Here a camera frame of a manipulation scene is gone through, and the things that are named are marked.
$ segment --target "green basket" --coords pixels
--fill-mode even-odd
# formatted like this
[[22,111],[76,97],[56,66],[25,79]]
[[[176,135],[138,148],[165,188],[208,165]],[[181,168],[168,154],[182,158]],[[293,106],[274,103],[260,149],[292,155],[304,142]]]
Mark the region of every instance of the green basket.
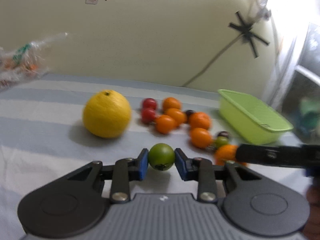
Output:
[[218,90],[219,112],[248,142],[268,144],[293,129],[283,116],[252,95],[231,90]]

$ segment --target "orange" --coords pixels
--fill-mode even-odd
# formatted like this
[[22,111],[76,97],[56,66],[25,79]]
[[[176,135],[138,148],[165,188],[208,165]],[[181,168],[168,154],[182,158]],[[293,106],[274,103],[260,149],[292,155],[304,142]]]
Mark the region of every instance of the orange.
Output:
[[198,148],[207,148],[212,143],[211,134],[203,128],[194,128],[190,132],[191,143]]
[[[238,146],[237,145],[224,145],[221,146],[215,153],[214,158],[216,160],[216,165],[224,165],[225,161],[234,161],[236,162],[236,152]],[[247,163],[239,162],[240,164],[247,166]]]
[[177,127],[177,122],[168,115],[161,115],[156,120],[156,130],[159,133],[168,134]]
[[164,114],[172,117],[177,122],[177,127],[187,121],[187,115],[179,109],[169,108]]
[[203,128],[203,129],[209,129],[211,127],[211,119],[208,119],[203,116],[195,116],[189,121],[191,129],[194,128]]
[[181,109],[181,102],[175,98],[166,98],[162,101],[162,110],[165,112],[169,108]]
[[206,113],[204,113],[204,112],[196,112],[196,113],[190,115],[189,123],[192,121],[192,119],[197,118],[197,117],[203,117],[203,118],[211,120],[210,116],[207,115]]

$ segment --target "metal bolt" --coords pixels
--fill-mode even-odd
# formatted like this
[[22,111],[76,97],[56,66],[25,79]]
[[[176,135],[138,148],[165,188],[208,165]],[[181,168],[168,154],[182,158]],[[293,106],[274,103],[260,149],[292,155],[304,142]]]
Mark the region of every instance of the metal bolt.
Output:
[[277,154],[275,152],[268,152],[267,156],[271,159],[276,159],[277,158]]
[[128,199],[128,195],[124,192],[116,192],[112,194],[112,198],[116,201],[125,201]]
[[200,198],[203,200],[203,201],[213,201],[215,200],[217,197],[214,193],[212,192],[203,192],[200,194]]

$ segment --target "wire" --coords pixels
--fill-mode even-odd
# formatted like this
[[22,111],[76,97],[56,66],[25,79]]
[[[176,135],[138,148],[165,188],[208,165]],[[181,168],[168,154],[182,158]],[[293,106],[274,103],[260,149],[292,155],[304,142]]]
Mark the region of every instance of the wire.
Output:
[[187,85],[189,85],[191,82],[193,82],[195,79],[197,79],[198,77],[200,77],[201,75],[204,74],[204,72],[206,72],[208,70],[208,68],[223,54],[225,53],[233,44],[235,44],[240,37],[243,36],[243,34],[241,33],[239,36],[237,36],[235,39],[233,39],[230,43],[228,43],[222,50],[220,50],[208,63],[207,65],[205,65],[205,67],[195,76],[193,76],[191,79],[189,79],[187,82],[185,82],[182,87],[186,87]]

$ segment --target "striped tablecloth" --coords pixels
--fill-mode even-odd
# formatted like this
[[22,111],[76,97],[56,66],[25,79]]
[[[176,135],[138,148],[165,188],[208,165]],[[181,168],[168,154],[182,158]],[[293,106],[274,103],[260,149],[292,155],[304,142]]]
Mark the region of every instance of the striped tablecloth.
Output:
[[[118,139],[106,140],[90,134],[82,125],[82,109],[86,101],[103,89],[116,90],[129,100],[133,109],[127,132]],[[13,87],[0,93],[0,232],[1,240],[17,240],[24,235],[16,215],[20,199],[40,187],[92,160],[113,164],[125,157],[136,157],[142,148],[151,148],[164,142],[172,148],[182,148],[187,156],[212,159],[210,152],[194,148],[188,141],[185,125],[170,135],[154,132],[139,121],[139,108],[143,98],[161,100],[175,97],[183,109],[210,114],[213,118],[212,134],[227,130],[233,144],[244,142],[223,121],[217,109],[216,93],[177,88],[151,83],[108,80],[92,77],[46,75],[43,79]],[[299,140],[286,133],[277,144],[298,145]],[[251,165],[250,168],[302,194],[309,179],[303,171]],[[103,196],[107,197],[111,183],[106,182]],[[196,193],[197,183],[182,182],[177,170],[166,172],[148,170],[143,182],[131,182],[136,192]]]

